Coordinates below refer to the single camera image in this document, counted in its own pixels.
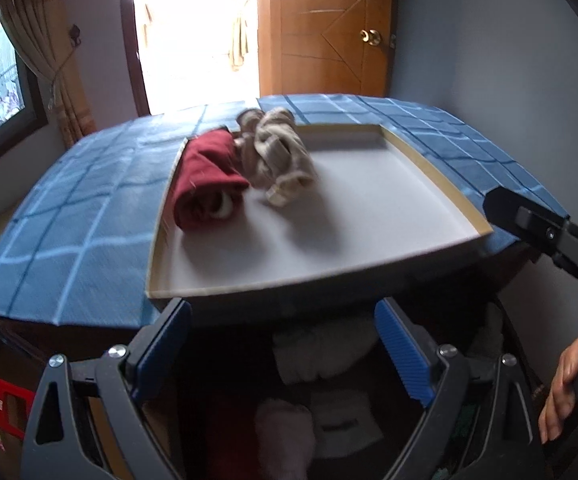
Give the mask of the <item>person's right hand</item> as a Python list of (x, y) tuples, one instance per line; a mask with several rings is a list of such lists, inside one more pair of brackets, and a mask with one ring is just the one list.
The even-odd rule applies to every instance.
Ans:
[(556, 440), (563, 430), (563, 422), (575, 406), (572, 382), (578, 373), (578, 337), (567, 346), (558, 361), (545, 405), (538, 418), (540, 440), (543, 444)]

